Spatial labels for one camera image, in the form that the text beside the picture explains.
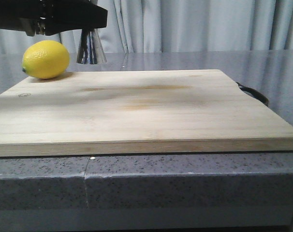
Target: wood grain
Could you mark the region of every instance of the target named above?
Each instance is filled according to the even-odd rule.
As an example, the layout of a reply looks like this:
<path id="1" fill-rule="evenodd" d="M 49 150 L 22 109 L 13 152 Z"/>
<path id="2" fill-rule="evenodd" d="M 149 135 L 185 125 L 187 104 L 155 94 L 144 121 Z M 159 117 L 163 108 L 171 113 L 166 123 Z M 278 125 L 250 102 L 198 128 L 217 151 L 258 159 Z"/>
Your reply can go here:
<path id="1" fill-rule="evenodd" d="M 293 127 L 220 70 L 68 72 L 0 95 L 0 157 L 293 150 Z"/>

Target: black handle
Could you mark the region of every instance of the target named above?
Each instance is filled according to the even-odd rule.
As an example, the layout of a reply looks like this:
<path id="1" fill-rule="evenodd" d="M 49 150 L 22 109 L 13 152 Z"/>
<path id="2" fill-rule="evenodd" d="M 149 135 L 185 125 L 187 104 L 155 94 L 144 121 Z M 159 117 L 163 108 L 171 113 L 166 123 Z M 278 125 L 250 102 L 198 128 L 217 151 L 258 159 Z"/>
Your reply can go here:
<path id="1" fill-rule="evenodd" d="M 266 106 L 269 105 L 269 99 L 266 98 L 263 94 L 261 94 L 260 92 L 258 92 L 257 90 L 255 90 L 253 88 L 246 87 L 246 86 L 240 84 L 239 82 L 236 82 L 236 83 L 238 84 L 239 88 L 242 91 L 250 93 L 254 98 L 256 98 L 257 100 L 261 101 Z"/>

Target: speckled stone countertop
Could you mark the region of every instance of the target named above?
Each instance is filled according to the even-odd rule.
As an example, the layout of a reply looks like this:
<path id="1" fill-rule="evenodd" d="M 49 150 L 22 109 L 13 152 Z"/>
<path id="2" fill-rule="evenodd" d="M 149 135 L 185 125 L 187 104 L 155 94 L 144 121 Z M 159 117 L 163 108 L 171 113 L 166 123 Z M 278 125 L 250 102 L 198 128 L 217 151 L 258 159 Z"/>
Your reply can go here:
<path id="1" fill-rule="evenodd" d="M 293 51 L 106 56 L 80 65 L 72 54 L 68 71 L 220 69 L 293 125 Z M 0 55 L 0 93 L 26 77 L 21 58 Z M 293 152 L 0 159 L 0 211 L 221 206 L 293 207 Z"/>

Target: gray curtain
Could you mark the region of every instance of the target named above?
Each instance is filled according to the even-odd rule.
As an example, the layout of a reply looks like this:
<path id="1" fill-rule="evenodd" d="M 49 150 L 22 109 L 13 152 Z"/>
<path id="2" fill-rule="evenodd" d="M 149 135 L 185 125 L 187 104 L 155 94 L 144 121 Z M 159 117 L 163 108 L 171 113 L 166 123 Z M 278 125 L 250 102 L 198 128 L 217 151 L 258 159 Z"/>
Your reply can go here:
<path id="1" fill-rule="evenodd" d="M 293 49 L 293 0 L 98 0 L 108 10 L 99 29 L 106 53 Z M 28 37 L 0 30 L 0 54 L 61 41 L 70 52 L 80 31 Z"/>

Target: yellow lemon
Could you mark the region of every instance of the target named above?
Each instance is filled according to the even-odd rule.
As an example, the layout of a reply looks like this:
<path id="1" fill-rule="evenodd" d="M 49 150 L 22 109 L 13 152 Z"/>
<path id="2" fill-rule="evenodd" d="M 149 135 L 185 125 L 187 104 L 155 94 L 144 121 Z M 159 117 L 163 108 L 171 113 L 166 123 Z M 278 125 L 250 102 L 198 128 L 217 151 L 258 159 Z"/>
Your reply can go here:
<path id="1" fill-rule="evenodd" d="M 30 76 L 49 79 L 63 73 L 69 60 L 69 53 L 64 45 L 53 40 L 44 40 L 25 51 L 22 68 Z"/>

